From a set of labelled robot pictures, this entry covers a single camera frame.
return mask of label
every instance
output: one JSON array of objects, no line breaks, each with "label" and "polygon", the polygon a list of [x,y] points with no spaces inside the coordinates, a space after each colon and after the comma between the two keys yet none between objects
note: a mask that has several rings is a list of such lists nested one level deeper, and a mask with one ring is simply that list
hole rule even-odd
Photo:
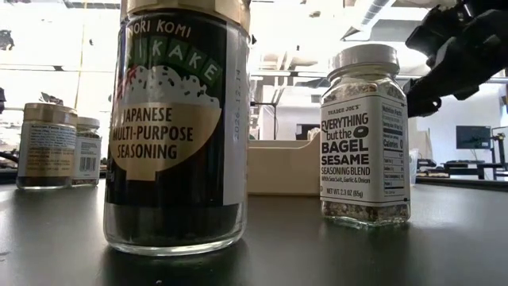
[{"label": "label", "polygon": [[74,152],[75,180],[98,179],[101,167],[101,139],[77,137]]},{"label": "label", "polygon": [[321,107],[321,200],[370,207],[410,200],[403,97],[369,92]]},{"label": "label", "polygon": [[247,33],[190,10],[131,18],[120,34],[106,201],[244,201]]},{"label": "label", "polygon": [[76,129],[52,124],[24,123],[18,176],[72,176]]}]

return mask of seasoning jar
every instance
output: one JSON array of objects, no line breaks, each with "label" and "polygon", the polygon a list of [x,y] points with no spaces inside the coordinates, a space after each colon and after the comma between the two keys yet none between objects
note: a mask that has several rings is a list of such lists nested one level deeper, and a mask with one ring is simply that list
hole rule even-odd
[{"label": "seasoning jar", "polygon": [[101,166],[100,121],[78,117],[72,186],[97,186]]},{"label": "seasoning jar", "polygon": [[204,253],[245,228],[248,4],[129,0],[104,233],[120,251]]},{"label": "seasoning jar", "polygon": [[18,188],[71,186],[77,119],[76,110],[70,107],[25,104],[17,165]]},{"label": "seasoning jar", "polygon": [[410,217],[406,96],[395,49],[347,48],[321,101],[321,211],[348,226]]}]

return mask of small spice jar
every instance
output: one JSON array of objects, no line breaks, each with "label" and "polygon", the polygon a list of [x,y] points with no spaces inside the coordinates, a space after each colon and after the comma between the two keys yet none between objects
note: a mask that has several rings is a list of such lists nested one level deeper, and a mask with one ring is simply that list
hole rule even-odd
[{"label": "small spice jar", "polygon": [[394,81],[396,51],[347,48],[321,101],[321,211],[348,226],[410,217],[406,96]]},{"label": "small spice jar", "polygon": [[101,164],[100,121],[78,117],[72,186],[97,186]]},{"label": "small spice jar", "polygon": [[18,188],[71,186],[77,121],[76,110],[70,107],[25,104],[17,166]]}]

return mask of table surface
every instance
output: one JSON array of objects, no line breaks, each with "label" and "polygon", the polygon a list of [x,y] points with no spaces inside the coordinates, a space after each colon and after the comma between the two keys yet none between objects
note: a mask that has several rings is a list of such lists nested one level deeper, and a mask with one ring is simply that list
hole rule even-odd
[{"label": "table surface", "polygon": [[506,285],[508,193],[418,185],[402,227],[355,230],[320,217],[318,198],[250,197],[236,245],[138,257],[102,235],[98,188],[0,187],[2,285]]}]

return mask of white label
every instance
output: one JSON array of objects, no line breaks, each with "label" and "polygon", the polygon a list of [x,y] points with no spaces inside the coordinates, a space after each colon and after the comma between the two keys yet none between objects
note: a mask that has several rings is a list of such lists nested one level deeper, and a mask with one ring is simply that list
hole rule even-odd
[{"label": "white label", "polygon": [[245,200],[247,186],[248,75],[247,43],[236,29],[228,29],[225,67],[225,148],[222,203]]},{"label": "white label", "polygon": [[73,179],[98,179],[101,167],[101,139],[76,138]]},{"label": "white label", "polygon": [[373,93],[321,107],[321,200],[384,207],[410,200],[404,100]]},{"label": "white label", "polygon": [[18,176],[71,176],[76,129],[52,124],[24,123]]}]

